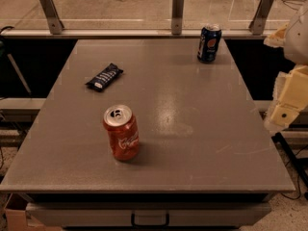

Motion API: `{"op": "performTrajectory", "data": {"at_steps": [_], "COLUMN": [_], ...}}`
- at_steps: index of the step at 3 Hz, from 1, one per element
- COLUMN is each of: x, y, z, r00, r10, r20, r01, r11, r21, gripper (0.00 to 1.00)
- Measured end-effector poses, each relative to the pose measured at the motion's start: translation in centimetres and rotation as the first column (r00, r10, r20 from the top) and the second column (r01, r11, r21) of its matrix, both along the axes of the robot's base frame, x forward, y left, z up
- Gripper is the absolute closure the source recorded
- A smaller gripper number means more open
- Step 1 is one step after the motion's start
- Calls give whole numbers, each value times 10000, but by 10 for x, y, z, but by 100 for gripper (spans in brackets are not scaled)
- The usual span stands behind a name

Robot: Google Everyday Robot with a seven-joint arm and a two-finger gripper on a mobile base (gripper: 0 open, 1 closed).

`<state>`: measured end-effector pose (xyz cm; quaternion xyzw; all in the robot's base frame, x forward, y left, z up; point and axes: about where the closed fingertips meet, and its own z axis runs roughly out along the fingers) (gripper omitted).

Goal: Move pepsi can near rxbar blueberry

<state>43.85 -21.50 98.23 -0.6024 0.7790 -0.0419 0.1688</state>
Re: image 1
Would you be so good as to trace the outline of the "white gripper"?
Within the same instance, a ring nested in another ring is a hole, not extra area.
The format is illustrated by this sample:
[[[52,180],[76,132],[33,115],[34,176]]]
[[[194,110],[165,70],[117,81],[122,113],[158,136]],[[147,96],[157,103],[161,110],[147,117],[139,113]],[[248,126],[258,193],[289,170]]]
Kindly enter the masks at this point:
[[[264,39],[264,45],[284,46],[286,59],[297,64],[289,73],[279,72],[264,125],[272,132],[290,126],[308,106],[308,1],[290,19]]]

